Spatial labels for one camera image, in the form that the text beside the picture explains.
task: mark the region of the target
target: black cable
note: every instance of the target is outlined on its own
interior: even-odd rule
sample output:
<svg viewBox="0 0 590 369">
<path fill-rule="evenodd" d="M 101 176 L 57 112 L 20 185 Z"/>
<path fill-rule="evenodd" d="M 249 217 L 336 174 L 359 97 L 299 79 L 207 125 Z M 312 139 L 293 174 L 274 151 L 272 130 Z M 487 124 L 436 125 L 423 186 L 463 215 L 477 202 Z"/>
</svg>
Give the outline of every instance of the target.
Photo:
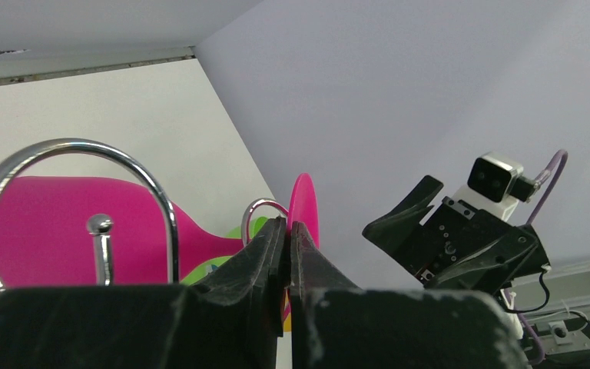
<svg viewBox="0 0 590 369">
<path fill-rule="evenodd" d="M 551 291 L 549 291 L 549 288 L 546 287 L 546 283 L 544 283 L 544 274 L 546 274 L 548 271 L 544 270 L 540 275 L 539 275 L 539 285 L 542 286 L 542 290 L 544 290 L 544 294 L 546 296 L 544 303 L 539 305 L 538 307 L 534 307 L 532 309 L 528 309 L 528 310 L 515 310 L 515 309 L 511 309 L 507 306 L 503 306 L 503 310 L 506 313 L 510 313 L 510 314 L 525 314 L 525 313 L 532 313 L 533 311 L 539 311 L 541 309 L 544 308 L 544 306 L 546 306 L 549 303 L 549 300 L 551 299 Z"/>
<path fill-rule="evenodd" d="M 570 311 L 570 313 L 571 314 L 574 314 L 574 315 L 578 315 L 583 321 L 585 321 L 585 323 L 587 323 L 587 324 L 590 325 L 589 319 L 587 319 L 584 315 L 578 313 L 577 311 Z M 562 366 L 566 366 L 566 367 L 574 367 L 574 366 L 582 365 L 582 364 L 586 363 L 587 361 L 590 361 L 590 355 L 588 355 L 587 357 L 584 357 L 584 358 L 582 358 L 580 360 L 569 361 L 569 362 L 559 361 L 559 360 L 556 360 L 556 359 L 554 359 L 552 357 L 547 356 L 546 357 L 546 361 L 548 361 L 549 363 L 553 363 L 555 365 L 562 365 Z"/>
</svg>

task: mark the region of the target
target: chrome wire hook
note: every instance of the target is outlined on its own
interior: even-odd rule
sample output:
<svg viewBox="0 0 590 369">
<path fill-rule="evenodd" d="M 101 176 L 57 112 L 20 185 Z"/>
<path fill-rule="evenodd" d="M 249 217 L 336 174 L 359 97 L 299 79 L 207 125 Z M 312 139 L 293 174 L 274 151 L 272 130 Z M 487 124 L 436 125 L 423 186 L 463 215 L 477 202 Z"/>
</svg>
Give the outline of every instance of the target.
<svg viewBox="0 0 590 369">
<path fill-rule="evenodd" d="M 250 243 L 250 219 L 252 219 L 252 214 L 255 210 L 264 205 L 277 209 L 284 217 L 288 216 L 288 209 L 272 198 L 258 198 L 257 200 L 252 201 L 247 209 L 245 209 L 243 218 L 240 221 L 240 239 L 243 242 L 243 247 Z"/>
<path fill-rule="evenodd" d="M 161 208 L 167 233 L 168 280 L 179 282 L 179 250 L 177 239 L 177 217 L 171 201 L 157 180 L 139 162 L 116 148 L 97 141 L 80 138 L 59 138 L 43 141 L 23 148 L 0 163 L 0 197 L 10 181 L 34 163 L 56 155 L 81 153 L 95 155 L 113 161 L 129 170 L 150 190 Z M 0 278 L 0 292 L 5 286 Z"/>
</svg>

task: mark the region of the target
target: metal bracket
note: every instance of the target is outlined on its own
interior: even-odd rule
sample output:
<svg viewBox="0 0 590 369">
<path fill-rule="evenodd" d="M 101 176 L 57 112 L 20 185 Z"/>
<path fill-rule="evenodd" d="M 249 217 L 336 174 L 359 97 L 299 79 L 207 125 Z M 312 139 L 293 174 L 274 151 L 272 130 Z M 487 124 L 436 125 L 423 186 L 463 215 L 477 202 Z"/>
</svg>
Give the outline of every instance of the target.
<svg viewBox="0 0 590 369">
<path fill-rule="evenodd" d="M 435 277 L 436 275 L 431 273 L 431 271 L 429 271 L 428 269 L 426 269 L 423 273 L 422 273 L 422 278 L 425 281 L 430 281 L 433 279 L 433 277 Z"/>
<path fill-rule="evenodd" d="M 564 321 L 549 322 L 549 327 L 551 334 L 539 336 L 547 355 L 590 350 L 590 339 L 582 331 L 567 331 Z M 566 335 L 559 337 L 556 330 L 563 330 Z"/>
<path fill-rule="evenodd" d="M 472 218 L 474 218 L 474 214 L 476 213 L 476 211 L 474 209 L 467 208 L 460 201 L 455 201 L 448 196 L 445 196 L 444 199 L 442 199 L 442 203 L 444 205 L 450 207 L 451 209 L 455 210 L 456 212 L 458 212 L 460 215 L 467 218 L 468 220 L 472 220 Z"/>
</svg>

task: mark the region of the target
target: pink plastic toy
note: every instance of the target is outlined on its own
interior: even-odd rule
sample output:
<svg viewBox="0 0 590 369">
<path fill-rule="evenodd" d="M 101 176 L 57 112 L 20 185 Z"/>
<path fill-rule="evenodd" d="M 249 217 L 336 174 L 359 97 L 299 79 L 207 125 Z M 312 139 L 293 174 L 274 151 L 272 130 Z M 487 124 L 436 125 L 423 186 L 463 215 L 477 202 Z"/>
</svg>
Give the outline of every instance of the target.
<svg viewBox="0 0 590 369">
<path fill-rule="evenodd" d="M 181 279 L 204 261 L 243 247 L 240 239 L 207 233 L 174 208 Z M 93 240 L 85 225 L 97 213 L 114 221 L 115 284 L 167 283 L 164 219 L 145 187 L 111 178 L 20 177 L 0 199 L 0 276 L 5 286 L 94 284 Z M 293 221 L 304 222 L 318 244 L 317 201 L 308 174 L 293 189 L 289 229 Z"/>
</svg>

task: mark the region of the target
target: green plastic object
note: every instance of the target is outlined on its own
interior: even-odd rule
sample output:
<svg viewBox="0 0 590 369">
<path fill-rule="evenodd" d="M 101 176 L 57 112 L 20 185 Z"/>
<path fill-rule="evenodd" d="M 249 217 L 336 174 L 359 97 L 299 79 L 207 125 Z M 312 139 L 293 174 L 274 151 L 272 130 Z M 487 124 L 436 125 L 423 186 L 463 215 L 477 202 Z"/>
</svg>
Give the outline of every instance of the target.
<svg viewBox="0 0 590 369">
<path fill-rule="evenodd" d="M 259 232 L 259 230 L 266 224 L 268 218 L 266 217 L 258 217 L 250 222 L 250 237 L 254 237 L 255 234 Z M 235 229 L 229 231 L 226 238 L 239 238 L 240 239 L 240 227 L 236 227 Z M 213 258 L 210 260 L 205 261 L 204 263 L 198 265 L 194 268 L 191 273 L 189 273 L 183 280 L 182 284 L 194 284 L 195 282 L 199 281 L 200 279 L 204 278 L 205 275 L 215 271 L 218 267 L 220 267 L 225 261 L 230 260 L 233 255 L 229 256 L 220 256 L 219 258 Z"/>
</svg>

